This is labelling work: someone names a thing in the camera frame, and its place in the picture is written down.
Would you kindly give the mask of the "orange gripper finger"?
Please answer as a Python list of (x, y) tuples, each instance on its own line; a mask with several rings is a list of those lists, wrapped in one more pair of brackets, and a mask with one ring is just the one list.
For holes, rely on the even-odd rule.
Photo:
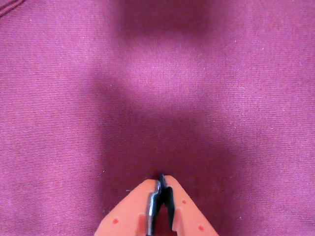
[(160, 175), (161, 193), (158, 209), (166, 206), (168, 224), (179, 236), (217, 236), (218, 233), (179, 182), (170, 175)]
[(105, 216), (95, 235), (152, 236), (160, 195), (159, 181), (143, 181)]

